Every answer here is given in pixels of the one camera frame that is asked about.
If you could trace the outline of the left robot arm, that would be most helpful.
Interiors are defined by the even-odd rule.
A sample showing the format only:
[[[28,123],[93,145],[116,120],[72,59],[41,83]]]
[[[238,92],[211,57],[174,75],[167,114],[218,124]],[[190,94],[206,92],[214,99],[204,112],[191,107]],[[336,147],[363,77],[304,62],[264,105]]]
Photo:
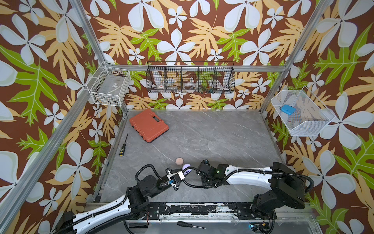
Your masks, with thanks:
[[[88,212],[65,213],[53,233],[96,234],[120,221],[139,218],[148,211],[149,198],[168,188],[177,191],[191,171],[188,167],[176,170],[167,168],[166,175],[160,176],[152,164],[147,164],[135,174],[137,184],[127,188],[126,193],[120,198]]]

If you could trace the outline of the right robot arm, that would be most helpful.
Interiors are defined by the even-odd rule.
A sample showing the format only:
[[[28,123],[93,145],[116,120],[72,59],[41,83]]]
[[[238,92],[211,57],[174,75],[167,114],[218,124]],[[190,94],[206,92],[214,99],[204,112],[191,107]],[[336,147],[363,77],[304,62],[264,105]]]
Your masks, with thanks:
[[[293,172],[280,162],[264,168],[243,168],[228,164],[210,165],[208,160],[200,163],[198,168],[191,166],[182,170],[195,171],[202,184],[185,184],[191,188],[219,188],[229,185],[249,185],[267,189],[263,194],[254,197],[249,213],[252,217],[264,219],[275,217],[275,210],[283,206],[302,210],[305,208],[305,195],[314,188],[311,177]]]

